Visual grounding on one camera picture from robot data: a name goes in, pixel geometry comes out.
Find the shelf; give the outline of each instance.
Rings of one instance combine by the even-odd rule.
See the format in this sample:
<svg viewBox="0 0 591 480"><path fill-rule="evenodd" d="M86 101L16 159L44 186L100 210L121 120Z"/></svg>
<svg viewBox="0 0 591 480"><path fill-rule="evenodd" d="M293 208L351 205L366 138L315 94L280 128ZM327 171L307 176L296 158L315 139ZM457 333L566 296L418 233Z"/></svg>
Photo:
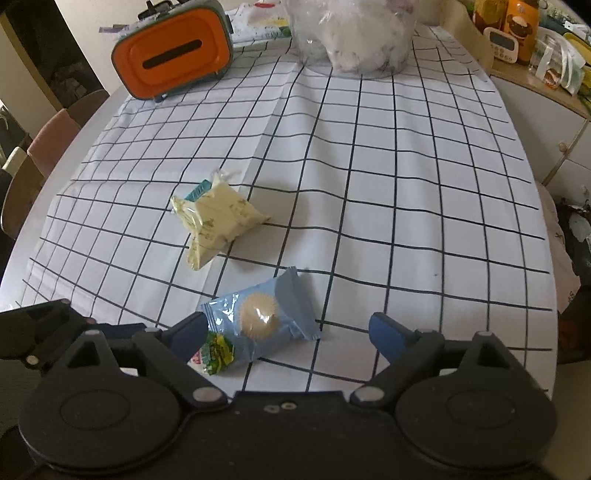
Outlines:
<svg viewBox="0 0 591 480"><path fill-rule="evenodd" d="M515 83L516 85L521 85L522 87L532 90L535 93L539 93L540 95L544 95L546 98L565 106L574 113L582 116L584 119L591 119L589 111L583 106L577 96L572 96L569 92L560 87L556 90L552 90L541 80L538 80L530 74L525 65L505 63L502 60L495 59L492 64L490 76L498 77L507 82Z"/></svg>

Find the chair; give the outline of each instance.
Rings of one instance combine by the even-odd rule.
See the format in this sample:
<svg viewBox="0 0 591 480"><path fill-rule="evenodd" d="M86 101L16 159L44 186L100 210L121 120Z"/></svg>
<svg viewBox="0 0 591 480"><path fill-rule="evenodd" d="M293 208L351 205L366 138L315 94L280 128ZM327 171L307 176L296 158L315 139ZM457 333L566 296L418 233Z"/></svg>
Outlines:
<svg viewBox="0 0 591 480"><path fill-rule="evenodd" d="M44 183L45 177L31 157L27 157L10 182L0 216L2 231L13 240L21 231Z"/></svg>
<svg viewBox="0 0 591 480"><path fill-rule="evenodd" d="M41 128L27 153L45 178L50 175L79 131L80 127L66 109L57 112Z"/></svg>
<svg viewBox="0 0 591 480"><path fill-rule="evenodd" d="M89 93L67 110L57 112L41 128L27 153L45 178L53 171L81 127L86 125L108 97L109 94L104 90Z"/></svg>
<svg viewBox="0 0 591 480"><path fill-rule="evenodd" d="M109 94L105 90L89 93L68 107L68 115L82 128L107 98L109 98Z"/></svg>

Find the green candy wrapper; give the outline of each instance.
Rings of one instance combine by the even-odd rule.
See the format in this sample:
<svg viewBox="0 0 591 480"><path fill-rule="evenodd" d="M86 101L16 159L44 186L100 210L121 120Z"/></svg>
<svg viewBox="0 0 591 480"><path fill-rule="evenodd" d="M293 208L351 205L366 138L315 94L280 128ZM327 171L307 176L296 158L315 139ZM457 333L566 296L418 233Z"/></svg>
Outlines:
<svg viewBox="0 0 591 480"><path fill-rule="evenodd" d="M221 333L209 332L191 363L207 375L215 375L234 361L234 347Z"/></svg>

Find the bottle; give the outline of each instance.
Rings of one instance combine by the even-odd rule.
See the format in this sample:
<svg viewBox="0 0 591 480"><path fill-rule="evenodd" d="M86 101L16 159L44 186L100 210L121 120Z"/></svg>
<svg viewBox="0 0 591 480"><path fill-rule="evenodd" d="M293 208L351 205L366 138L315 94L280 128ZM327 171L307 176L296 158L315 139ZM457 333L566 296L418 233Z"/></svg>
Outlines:
<svg viewBox="0 0 591 480"><path fill-rule="evenodd" d="M509 0L503 31L517 39L517 63L530 62L539 21L538 0Z"/></svg>
<svg viewBox="0 0 591 480"><path fill-rule="evenodd" d="M486 27L500 30L505 19L509 0L476 0L474 3L474 15L472 21L480 33Z"/></svg>

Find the candy wrapper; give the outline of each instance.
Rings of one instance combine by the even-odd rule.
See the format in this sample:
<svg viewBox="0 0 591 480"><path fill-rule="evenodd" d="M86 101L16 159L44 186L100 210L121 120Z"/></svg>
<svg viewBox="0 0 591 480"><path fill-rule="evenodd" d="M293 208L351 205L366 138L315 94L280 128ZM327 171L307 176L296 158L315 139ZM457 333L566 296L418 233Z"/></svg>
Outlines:
<svg viewBox="0 0 591 480"><path fill-rule="evenodd" d="M187 198L170 199L173 210L191 233L187 261L194 270L207 264L237 236L268 219L218 174L210 187L204 187L206 181Z"/></svg>
<svg viewBox="0 0 591 480"><path fill-rule="evenodd" d="M191 360L209 375L269 355L291 340L317 340L320 330L295 267L255 287L202 305L207 341Z"/></svg>

